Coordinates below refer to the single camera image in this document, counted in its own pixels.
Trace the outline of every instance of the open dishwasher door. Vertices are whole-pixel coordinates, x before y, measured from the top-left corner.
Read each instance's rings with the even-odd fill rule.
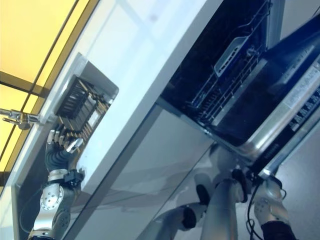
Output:
[[[283,161],[319,120],[320,15],[268,49],[272,8],[225,0],[159,101],[256,174]]]

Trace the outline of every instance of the dark sleeve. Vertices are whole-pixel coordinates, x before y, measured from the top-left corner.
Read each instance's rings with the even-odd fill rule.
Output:
[[[264,240],[297,240],[291,227],[282,221],[269,221],[261,228]]]

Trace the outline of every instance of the dish rack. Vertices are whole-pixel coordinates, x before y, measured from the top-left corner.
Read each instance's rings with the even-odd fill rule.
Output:
[[[171,78],[163,99],[211,128],[267,50],[271,7],[269,0],[224,0]]]
[[[111,103],[90,82],[76,75],[73,78],[56,115],[67,137],[83,138],[87,142]]]

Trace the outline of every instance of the stainless steel edge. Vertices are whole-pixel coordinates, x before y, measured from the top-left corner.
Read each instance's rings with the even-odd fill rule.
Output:
[[[299,131],[290,139],[290,141],[274,156],[274,158],[265,166],[259,173],[263,179],[269,177],[270,173],[274,172],[284,161],[294,154],[295,149],[304,144],[315,129],[320,127],[320,107],[312,114],[305,122]]]
[[[311,97],[320,85],[319,56],[246,143],[236,147],[239,154],[251,161],[257,159]]]

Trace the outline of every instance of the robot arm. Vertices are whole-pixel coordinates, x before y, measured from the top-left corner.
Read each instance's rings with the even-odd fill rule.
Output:
[[[283,205],[282,183],[270,176],[254,197],[254,215],[265,240],[296,240],[290,227],[288,211]]]
[[[59,129],[51,130],[48,135],[45,165],[49,176],[42,189],[40,211],[29,234],[29,240],[60,240],[68,228],[70,208],[84,177],[75,169],[68,171],[69,164],[75,158],[76,150],[83,140],[69,140],[70,144]]]

